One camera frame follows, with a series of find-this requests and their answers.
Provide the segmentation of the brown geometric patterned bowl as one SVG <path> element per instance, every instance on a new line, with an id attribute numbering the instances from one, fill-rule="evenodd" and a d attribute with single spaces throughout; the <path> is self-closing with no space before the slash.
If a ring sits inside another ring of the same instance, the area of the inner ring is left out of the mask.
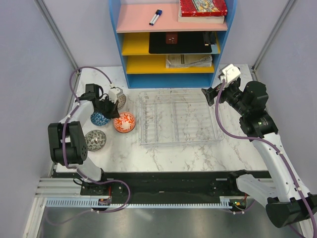
<path id="1" fill-rule="evenodd" d="M 117 94 L 117 100 L 118 100 L 118 110 L 123 109 L 123 107 L 126 104 L 126 95 L 124 94 L 123 90 L 119 88 L 120 92 Z"/>

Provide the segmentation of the orange floral patterned bowl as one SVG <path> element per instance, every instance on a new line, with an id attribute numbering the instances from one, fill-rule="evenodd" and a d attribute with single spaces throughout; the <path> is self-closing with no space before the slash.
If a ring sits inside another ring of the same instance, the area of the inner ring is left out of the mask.
<path id="1" fill-rule="evenodd" d="M 131 132 L 136 125 L 136 118 L 130 112 L 121 112 L 119 118 L 113 120 L 114 129 L 120 133 Z"/>

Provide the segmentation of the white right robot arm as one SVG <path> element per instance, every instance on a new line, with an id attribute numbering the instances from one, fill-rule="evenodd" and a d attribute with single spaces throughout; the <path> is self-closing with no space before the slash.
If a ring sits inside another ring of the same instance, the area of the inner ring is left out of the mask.
<path id="1" fill-rule="evenodd" d="M 261 204 L 270 221 L 277 227 L 310 219 L 313 236 L 316 237 L 317 196 L 312 194 L 299 178 L 281 142 L 278 128 L 265 110 L 268 101 L 266 86 L 257 81 L 248 82 L 240 90 L 240 79 L 219 84 L 215 88 L 202 89 L 209 106 L 218 107 L 227 102 L 238 114 L 244 136 L 229 133 L 221 124 L 218 109 L 215 116 L 220 129 L 228 136 L 249 140 L 261 155 L 273 180 L 273 187 L 263 184 L 247 171 L 234 173 L 227 182 L 228 192 L 238 195 L 244 192 Z"/>

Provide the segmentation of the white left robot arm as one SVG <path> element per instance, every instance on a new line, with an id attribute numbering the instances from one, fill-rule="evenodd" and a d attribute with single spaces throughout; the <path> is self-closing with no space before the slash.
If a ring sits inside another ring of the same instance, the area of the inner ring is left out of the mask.
<path id="1" fill-rule="evenodd" d="M 103 180 L 103 169 L 88 157 L 82 125 L 94 113 L 108 120 L 118 118 L 118 98 L 122 94 L 123 90 L 113 84 L 107 93 L 97 84 L 87 84 L 85 93 L 75 97 L 72 111 L 64 119 L 48 126 L 51 160 L 76 170 L 83 179 L 92 182 L 91 188 L 98 195 L 107 193 L 109 184 Z"/>

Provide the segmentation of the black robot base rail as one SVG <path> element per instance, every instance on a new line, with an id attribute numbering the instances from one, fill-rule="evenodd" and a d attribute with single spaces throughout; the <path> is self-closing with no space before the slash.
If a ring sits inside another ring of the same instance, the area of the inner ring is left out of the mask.
<path id="1" fill-rule="evenodd" d="M 96 184 L 84 180 L 75 173 L 55 173 L 56 179 L 71 179 L 80 187 L 81 196 L 109 199 L 122 206 L 97 208 L 95 212 L 111 213 L 126 208 L 129 202 L 141 203 L 202 203 L 229 199 L 231 209 L 241 212 L 250 207 L 250 192 L 238 189 L 238 175 L 252 175 L 256 181 L 270 181 L 267 171 L 224 171 L 224 172 L 153 172 L 153 173 L 106 173 L 107 184 Z"/>

